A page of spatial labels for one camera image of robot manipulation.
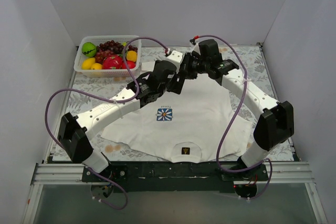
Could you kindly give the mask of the white printed t-shirt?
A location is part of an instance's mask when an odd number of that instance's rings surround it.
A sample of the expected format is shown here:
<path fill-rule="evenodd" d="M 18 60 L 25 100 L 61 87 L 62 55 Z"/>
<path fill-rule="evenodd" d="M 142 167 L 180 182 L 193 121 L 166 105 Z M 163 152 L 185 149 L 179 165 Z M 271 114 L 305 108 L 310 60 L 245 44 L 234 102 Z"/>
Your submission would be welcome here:
<path fill-rule="evenodd" d="M 207 162 L 216 158 L 233 115 L 228 90 L 201 74 L 185 80 L 181 94 L 164 93 L 108 125 L 101 136 L 172 163 Z"/>

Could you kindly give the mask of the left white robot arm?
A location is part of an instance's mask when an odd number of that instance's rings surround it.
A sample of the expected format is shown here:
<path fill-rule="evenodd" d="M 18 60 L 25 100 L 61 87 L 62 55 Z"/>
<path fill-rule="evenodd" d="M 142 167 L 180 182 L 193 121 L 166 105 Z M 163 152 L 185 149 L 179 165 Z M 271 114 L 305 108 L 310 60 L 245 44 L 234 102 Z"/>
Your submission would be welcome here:
<path fill-rule="evenodd" d="M 58 140 L 71 161 L 91 168 L 98 181 L 108 181 L 112 175 L 109 161 L 91 146 L 90 140 L 112 122 L 155 102 L 164 92 L 172 90 L 183 69 L 182 63 L 157 60 L 152 71 L 141 74 L 113 98 L 76 116 L 65 114 L 61 119 Z"/>

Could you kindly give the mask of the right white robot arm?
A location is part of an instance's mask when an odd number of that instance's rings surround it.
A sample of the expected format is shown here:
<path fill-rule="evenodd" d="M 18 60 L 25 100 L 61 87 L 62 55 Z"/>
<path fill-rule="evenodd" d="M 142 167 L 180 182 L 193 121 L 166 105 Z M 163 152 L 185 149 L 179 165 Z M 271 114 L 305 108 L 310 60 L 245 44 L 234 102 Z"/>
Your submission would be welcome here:
<path fill-rule="evenodd" d="M 184 79 L 196 79 L 206 74 L 221 87 L 229 90 L 240 99 L 239 106 L 245 105 L 257 119 L 251 147 L 239 157 L 237 165 L 227 173 L 238 173 L 242 180 L 251 180 L 267 155 L 278 144 L 294 134 L 293 106 L 288 101 L 279 102 L 264 93 L 247 77 L 247 69 L 242 60 L 234 62 L 223 59 L 219 52 L 218 37 L 203 36 L 191 39 L 192 50 L 185 54 L 181 64 Z"/>

